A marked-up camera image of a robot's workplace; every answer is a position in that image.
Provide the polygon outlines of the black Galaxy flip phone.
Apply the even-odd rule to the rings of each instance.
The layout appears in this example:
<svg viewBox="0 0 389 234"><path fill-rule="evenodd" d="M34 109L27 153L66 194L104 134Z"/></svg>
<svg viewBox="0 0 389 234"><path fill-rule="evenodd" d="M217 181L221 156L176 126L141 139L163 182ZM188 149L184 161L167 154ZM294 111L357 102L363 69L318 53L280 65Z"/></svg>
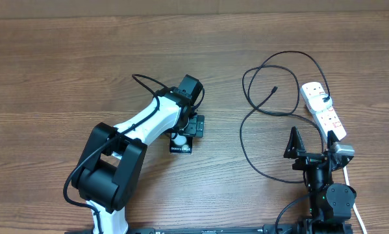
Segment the black Galaxy flip phone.
<svg viewBox="0 0 389 234"><path fill-rule="evenodd" d="M172 133L169 142L169 152L178 154L191 154L193 148L193 138Z"/></svg>

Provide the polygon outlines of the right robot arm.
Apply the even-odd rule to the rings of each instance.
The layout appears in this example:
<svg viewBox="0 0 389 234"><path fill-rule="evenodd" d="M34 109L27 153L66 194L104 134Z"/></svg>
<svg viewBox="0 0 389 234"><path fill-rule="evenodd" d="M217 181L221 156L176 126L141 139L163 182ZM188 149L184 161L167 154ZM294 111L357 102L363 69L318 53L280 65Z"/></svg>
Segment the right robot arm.
<svg viewBox="0 0 389 234"><path fill-rule="evenodd" d="M351 225L345 221L351 218L357 192L349 185L335 183L333 172L347 166L354 156L354 148L342 144L333 131L327 133L327 149L323 153L308 153L299 131L293 127L284 157L295 161L293 170L303 172L308 194L288 204L283 211L308 200L310 216L281 228L279 221L283 213L280 213L275 222L275 232L352 233Z"/></svg>

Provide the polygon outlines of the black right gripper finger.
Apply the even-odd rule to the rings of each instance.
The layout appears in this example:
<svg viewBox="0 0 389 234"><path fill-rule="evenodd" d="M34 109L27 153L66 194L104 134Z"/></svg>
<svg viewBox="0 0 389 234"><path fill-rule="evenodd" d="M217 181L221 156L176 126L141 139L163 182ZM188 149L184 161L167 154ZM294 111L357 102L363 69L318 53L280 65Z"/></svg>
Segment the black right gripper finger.
<svg viewBox="0 0 389 234"><path fill-rule="evenodd" d="M333 130L327 132L327 151L332 150L334 148L334 143L339 142L340 140L335 135Z"/></svg>
<svg viewBox="0 0 389 234"><path fill-rule="evenodd" d="M292 127L290 131L290 138L288 140L286 149L284 151L284 158L296 159L305 152L305 145L297 127Z"/></svg>

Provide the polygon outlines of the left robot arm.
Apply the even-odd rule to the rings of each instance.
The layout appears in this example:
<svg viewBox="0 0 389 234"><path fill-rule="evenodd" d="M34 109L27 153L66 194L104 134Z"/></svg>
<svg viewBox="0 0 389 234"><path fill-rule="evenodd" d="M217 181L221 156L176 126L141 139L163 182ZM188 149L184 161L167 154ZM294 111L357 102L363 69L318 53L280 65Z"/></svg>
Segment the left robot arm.
<svg viewBox="0 0 389 234"><path fill-rule="evenodd" d="M64 199L91 210L89 233L129 233L125 208L136 190L147 147L160 135L170 137L170 153L190 154L193 139L204 134L205 117L196 110L205 89L185 75L179 86L151 92L152 102L136 116L114 126L97 124L75 169L68 176Z"/></svg>

